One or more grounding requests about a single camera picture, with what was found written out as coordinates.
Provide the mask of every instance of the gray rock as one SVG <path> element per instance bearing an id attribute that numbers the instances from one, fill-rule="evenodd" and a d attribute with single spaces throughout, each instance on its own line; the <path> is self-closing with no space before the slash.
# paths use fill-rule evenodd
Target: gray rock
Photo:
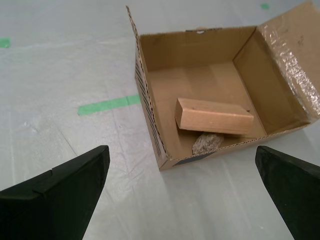
<path id="1" fill-rule="evenodd" d="M 192 147 L 192 153 L 202 154 L 205 152 L 215 151 L 224 141 L 224 135 L 220 133 L 204 132 L 195 141 Z"/>

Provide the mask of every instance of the box flap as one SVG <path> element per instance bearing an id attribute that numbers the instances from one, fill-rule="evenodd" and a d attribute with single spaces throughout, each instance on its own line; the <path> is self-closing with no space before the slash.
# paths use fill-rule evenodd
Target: box flap
<path id="1" fill-rule="evenodd" d="M 143 113 L 145 115 L 145 119 L 147 122 L 147 127 L 149 129 L 150 138 L 152 142 L 152 146 L 154 148 L 154 152 L 157 153 L 156 160 L 159 168 L 168 160 L 167 151 L 164 147 L 164 143 L 160 137 L 159 129 L 156 125 L 155 114 L 153 111 L 153 104 L 150 99 L 150 95 L 152 95 L 152 91 L 148 87 L 148 83 L 146 80 L 147 67 L 144 60 L 144 56 L 141 50 L 140 38 L 136 28 L 136 25 L 132 19 L 131 12 L 128 6 L 126 6 L 129 19 L 131 22 L 132 30 L 135 36 L 135 80 L 136 85 L 139 91 L 141 105 L 143 109 Z"/>
<path id="2" fill-rule="evenodd" d="M 311 122 L 320 118 L 320 13 L 311 1 L 258 27 Z"/>

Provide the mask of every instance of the cardboard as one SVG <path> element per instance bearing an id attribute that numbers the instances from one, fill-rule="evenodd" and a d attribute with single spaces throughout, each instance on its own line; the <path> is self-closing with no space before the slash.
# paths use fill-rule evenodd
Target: cardboard
<path id="1" fill-rule="evenodd" d="M 178 97 L 175 120 L 184 130 L 244 135 L 250 131 L 254 116 L 240 105 Z"/>
<path id="2" fill-rule="evenodd" d="M 320 117 L 320 23 L 312 2 L 260 26 L 139 36 L 135 80 L 160 170 L 212 158 L 303 128 Z M 193 155 L 201 132 L 179 129 L 178 98 L 235 104 L 253 115 L 248 134 L 225 135 Z"/>

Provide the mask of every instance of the box wall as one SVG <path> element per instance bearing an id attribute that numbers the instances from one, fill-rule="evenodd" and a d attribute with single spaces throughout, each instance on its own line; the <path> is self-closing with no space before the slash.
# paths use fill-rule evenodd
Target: box wall
<path id="1" fill-rule="evenodd" d="M 234 64 L 268 135 L 308 123 L 308 116 L 269 51 L 255 31 Z"/>
<path id="2" fill-rule="evenodd" d="M 189 159 L 168 160 L 159 170 L 160 171 L 165 171 L 165 170 L 169 170 L 169 169 L 174 169 L 174 168 L 177 168 L 177 167 L 180 167 L 180 166 L 186 166 L 186 165 L 192 164 L 192 163 L 197 162 L 197 161 L 213 159 L 213 158 L 222 156 L 224 154 L 232 153 L 232 152 L 235 152 L 235 151 L 238 151 L 238 150 L 241 150 L 241 149 L 249 148 L 249 147 L 252 147 L 252 146 L 258 146 L 258 145 L 260 145 L 262 143 L 265 143 L 265 142 L 267 142 L 269 140 L 272 140 L 272 139 L 278 138 L 280 136 L 284 136 L 284 135 L 293 133 L 295 131 L 298 131 L 300 129 L 303 129 L 306 126 L 307 125 L 304 125 L 304 126 L 301 126 L 301 127 L 297 127 L 297 128 L 291 129 L 291 130 L 287 130 L 287 131 L 284 131 L 284 132 L 276 133 L 276 134 L 273 134 L 273 135 L 270 135 L 270 136 L 267 136 L 267 137 L 263 137 L 263 138 L 260 138 L 260 139 L 253 139 L 251 141 L 248 141 L 248 142 L 245 142 L 245 143 L 242 143 L 242 144 L 236 144 L 236 145 L 232 145 L 232 146 L 227 147 L 227 148 L 220 149 L 220 150 L 218 150 L 216 152 L 213 152 L 213 153 L 206 153 L 206 154 L 203 154 L 203 155 L 200 155 L 200 156 L 193 156 L 193 157 L 191 157 Z"/>
<path id="3" fill-rule="evenodd" d="M 156 126 L 153 105 L 150 99 L 150 93 L 148 88 L 148 83 L 146 80 L 146 62 L 141 51 L 141 44 L 138 35 L 136 25 L 132 19 L 131 12 L 128 6 L 126 6 L 129 19 L 131 22 L 132 30 L 135 36 L 135 73 L 134 79 L 138 89 L 138 93 L 141 100 L 141 106 L 143 109 L 143 114 L 146 120 L 146 125 L 149 131 L 150 139 L 152 142 L 155 158 L 160 168 L 167 160 L 167 153 L 164 149 L 164 144 L 160 138 L 159 131 Z"/>
<path id="4" fill-rule="evenodd" d="M 232 60 L 256 27 L 217 28 L 201 34 L 181 31 L 141 35 L 149 72 Z"/>

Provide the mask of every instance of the white floor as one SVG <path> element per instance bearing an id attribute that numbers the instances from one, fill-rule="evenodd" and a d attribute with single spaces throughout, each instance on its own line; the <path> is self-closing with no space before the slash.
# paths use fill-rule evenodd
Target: white floor
<path id="1" fill-rule="evenodd" d="M 85 240 L 292 240 L 255 166 L 256 146 L 160 173 L 139 104 L 77 109 L 138 92 L 125 5 L 140 33 L 155 33 L 257 25 L 300 2 L 2 0 L 0 37 L 12 45 L 0 48 L 0 190 L 109 145 Z M 320 122 L 266 145 L 320 165 Z"/>

